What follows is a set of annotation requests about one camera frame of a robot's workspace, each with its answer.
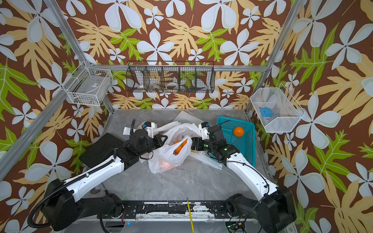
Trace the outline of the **printed white plastic bag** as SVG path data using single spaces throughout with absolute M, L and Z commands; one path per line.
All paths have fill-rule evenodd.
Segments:
M 178 122 L 178 121 L 174 121 L 174 122 L 171 122 L 171 123 L 168 123 L 168 124 L 165 124 L 163 126 L 160 126 L 158 127 L 156 123 L 154 122 L 150 122 L 150 121 L 145 121 L 143 123 L 141 123 L 138 127 L 125 127 L 124 130 L 123 130 L 123 135 L 125 136 L 129 136 L 131 133 L 134 133 L 136 130 L 140 130 L 140 129 L 144 129 L 148 132 L 148 136 L 150 137 L 153 137 L 155 135 L 157 135 L 158 133 L 161 133 L 161 132 L 166 132 L 178 125 L 180 125 L 181 123 Z

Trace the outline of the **teal plastic basket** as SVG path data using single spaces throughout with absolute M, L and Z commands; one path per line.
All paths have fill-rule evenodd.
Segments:
M 217 151 L 209 152 L 209 155 L 226 166 L 237 162 L 241 165 L 247 164 L 254 167 L 256 149 L 254 125 L 248 121 L 226 116 L 218 117 L 216 125 L 221 126 L 227 146 Z M 233 130 L 236 127 L 245 129 L 244 136 L 235 137 L 233 135 Z

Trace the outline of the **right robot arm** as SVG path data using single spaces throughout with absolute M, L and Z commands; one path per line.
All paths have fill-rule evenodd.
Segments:
M 278 233 L 296 220 L 292 193 L 288 188 L 279 188 L 257 171 L 238 148 L 227 143 L 221 126 L 203 122 L 198 128 L 201 137 L 192 138 L 192 150 L 206 151 L 212 159 L 237 174 L 255 195 L 255 199 L 242 194 L 228 198 L 226 208 L 232 218 L 254 218 L 266 233 Z

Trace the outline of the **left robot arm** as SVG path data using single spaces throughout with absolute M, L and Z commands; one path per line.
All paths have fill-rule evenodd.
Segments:
M 144 154 L 164 146 L 167 139 L 168 136 L 160 134 L 149 137 L 145 129 L 138 129 L 121 147 L 109 150 L 109 157 L 95 167 L 65 181 L 55 179 L 49 183 L 44 198 L 30 211 L 28 226 L 35 229 L 52 227 L 61 231 L 88 216 L 119 217 L 123 212 L 123 201 L 117 195 L 106 192 L 104 197 L 88 199 L 84 195 L 130 168 Z

